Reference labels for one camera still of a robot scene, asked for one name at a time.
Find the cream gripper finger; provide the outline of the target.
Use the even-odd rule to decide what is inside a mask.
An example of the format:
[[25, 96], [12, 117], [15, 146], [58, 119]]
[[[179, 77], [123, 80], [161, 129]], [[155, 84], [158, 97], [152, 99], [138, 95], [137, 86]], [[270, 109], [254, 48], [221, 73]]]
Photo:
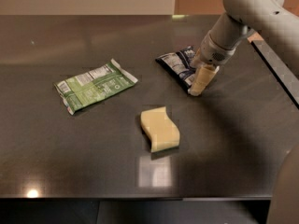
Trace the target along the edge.
[[200, 49], [198, 49], [194, 55], [194, 57], [192, 58], [192, 61], [190, 63], [190, 67], [194, 68], [194, 69], [197, 69], [199, 67], [201, 67], [204, 63], [201, 61], [200, 59], [200, 54], [201, 54], [201, 51]]
[[219, 67], [212, 64], [201, 65], [195, 72], [194, 80], [191, 87], [188, 89], [189, 95], [199, 96], [211, 80], [216, 76]]

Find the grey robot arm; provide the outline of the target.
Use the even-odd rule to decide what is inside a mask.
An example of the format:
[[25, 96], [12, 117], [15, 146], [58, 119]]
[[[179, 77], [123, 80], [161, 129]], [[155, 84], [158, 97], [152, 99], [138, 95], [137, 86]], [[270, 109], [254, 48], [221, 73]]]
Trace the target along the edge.
[[[286, 65], [280, 79], [298, 94], [299, 17], [283, 7], [284, 0], [223, 0], [225, 12], [203, 39], [192, 60], [196, 69], [189, 94], [202, 93], [240, 42], [258, 33]], [[280, 167], [266, 224], [299, 224], [299, 146]]]

